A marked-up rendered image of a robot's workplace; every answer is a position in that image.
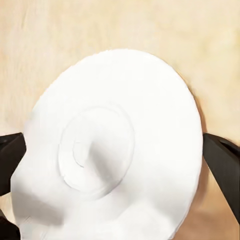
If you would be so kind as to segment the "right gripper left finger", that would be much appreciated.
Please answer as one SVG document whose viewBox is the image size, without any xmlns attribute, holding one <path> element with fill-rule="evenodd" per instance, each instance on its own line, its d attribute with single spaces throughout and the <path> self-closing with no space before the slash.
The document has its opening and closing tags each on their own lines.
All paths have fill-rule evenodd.
<svg viewBox="0 0 240 240">
<path fill-rule="evenodd" d="M 27 152 L 21 132 L 0 139 L 0 195 Z"/>
</svg>

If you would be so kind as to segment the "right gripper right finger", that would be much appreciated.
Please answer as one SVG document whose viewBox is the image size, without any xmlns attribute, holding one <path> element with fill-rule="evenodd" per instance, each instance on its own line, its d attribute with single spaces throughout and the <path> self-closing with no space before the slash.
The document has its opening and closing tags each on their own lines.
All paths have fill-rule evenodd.
<svg viewBox="0 0 240 240">
<path fill-rule="evenodd" d="M 204 133 L 202 156 L 240 224 L 240 146 Z"/>
</svg>

